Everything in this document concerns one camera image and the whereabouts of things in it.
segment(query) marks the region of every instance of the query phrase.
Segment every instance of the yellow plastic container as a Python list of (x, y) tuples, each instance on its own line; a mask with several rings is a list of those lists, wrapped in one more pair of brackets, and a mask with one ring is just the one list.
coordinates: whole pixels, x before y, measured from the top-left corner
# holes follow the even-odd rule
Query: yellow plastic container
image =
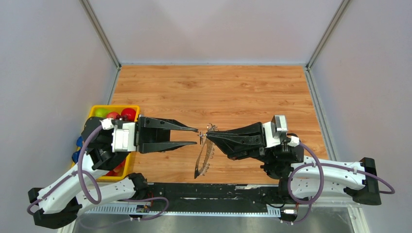
[[(133, 108), (134, 110), (136, 110), (136, 117), (135, 117), (134, 121), (137, 121), (138, 115), (140, 113), (140, 107), (138, 105), (94, 105), (90, 110), (88, 118), (89, 117), (94, 117), (96, 109), (98, 109), (98, 108), (105, 108), (109, 112), (117, 112), (119, 114), (125, 108)], [(129, 165), (130, 165), (130, 155), (128, 155), (126, 157), (126, 162), (124, 164), (124, 167), (122, 168), (122, 170), (120, 172), (118, 172), (119, 176), (102, 176), (102, 177), (98, 178), (97, 181), (99, 181), (99, 182), (117, 182), (117, 181), (121, 181), (121, 180), (124, 179), (124, 177), (126, 177), (128, 175)]]

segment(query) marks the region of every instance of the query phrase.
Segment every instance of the white wall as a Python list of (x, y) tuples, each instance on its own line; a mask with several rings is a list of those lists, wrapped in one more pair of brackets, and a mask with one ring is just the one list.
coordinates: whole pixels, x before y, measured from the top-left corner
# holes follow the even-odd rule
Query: white wall
[(396, 189), (364, 207), (373, 233), (412, 229), (411, 22), (410, 0), (354, 0), (313, 68), (340, 160), (375, 158)]
[(0, 1), (0, 232), (55, 232), (34, 225), (27, 191), (69, 168), (115, 75), (79, 1)]
[(122, 63), (307, 63), (341, 0), (91, 0)]

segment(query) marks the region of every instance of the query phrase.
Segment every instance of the wooden table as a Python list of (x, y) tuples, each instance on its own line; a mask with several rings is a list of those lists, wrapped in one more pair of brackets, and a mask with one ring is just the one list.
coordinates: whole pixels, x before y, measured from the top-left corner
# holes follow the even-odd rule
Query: wooden table
[[(286, 115), (290, 133), (327, 159), (309, 89), (299, 66), (123, 66), (112, 104), (137, 104), (147, 117), (176, 119), (205, 131), (270, 121)], [(199, 141), (194, 132), (172, 132), (172, 140)], [(149, 182), (277, 183), (255, 159), (232, 161), (216, 148), (210, 169), (196, 180), (201, 146), (166, 153), (131, 154), (130, 171)]]

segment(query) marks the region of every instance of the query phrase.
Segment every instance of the wooden tabletop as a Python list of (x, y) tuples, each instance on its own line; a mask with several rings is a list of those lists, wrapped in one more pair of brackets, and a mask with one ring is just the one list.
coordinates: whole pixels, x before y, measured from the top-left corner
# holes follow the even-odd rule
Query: wooden tabletop
[[(112, 104), (137, 104), (147, 117), (176, 119), (205, 131), (268, 122), (286, 115), (290, 133), (327, 159), (303, 69), (300, 66), (122, 66)], [(194, 132), (172, 132), (171, 140), (196, 141)], [(205, 176), (194, 179), (201, 146), (166, 153), (132, 153), (130, 172), (149, 182), (277, 183), (255, 159), (232, 161), (215, 150)]]

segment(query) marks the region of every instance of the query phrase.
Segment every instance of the metal floor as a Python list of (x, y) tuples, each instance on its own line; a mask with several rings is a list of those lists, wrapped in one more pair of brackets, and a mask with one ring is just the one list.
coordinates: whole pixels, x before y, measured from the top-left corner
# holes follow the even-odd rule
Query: metal floor
[[(300, 217), (307, 208), (299, 209)], [(99, 227), (128, 218), (124, 215), (89, 214), (82, 218), (87, 226)], [(214, 217), (214, 216), (162, 216), (142, 222), (125, 222), (100, 230), (88, 230), (76, 224), (76, 233), (353, 233), (347, 208), (316, 207), (301, 224), (288, 226), (269, 217)]]

